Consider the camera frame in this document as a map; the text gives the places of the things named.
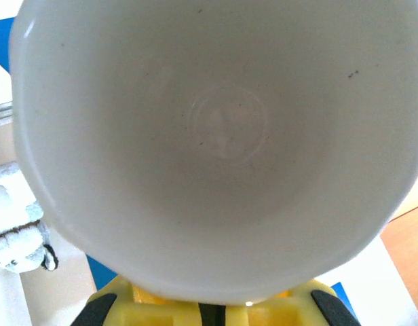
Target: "white fluffy toy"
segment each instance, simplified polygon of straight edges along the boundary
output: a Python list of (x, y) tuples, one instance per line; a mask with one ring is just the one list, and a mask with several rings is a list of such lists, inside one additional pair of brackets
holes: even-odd
[(43, 211), (16, 162), (0, 165), (0, 268), (22, 273), (58, 267)]

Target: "wooden surface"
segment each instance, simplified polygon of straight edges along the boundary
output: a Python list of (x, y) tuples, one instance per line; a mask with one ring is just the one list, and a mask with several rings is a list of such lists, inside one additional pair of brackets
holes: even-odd
[(418, 308), (418, 208), (391, 221), (381, 238)]

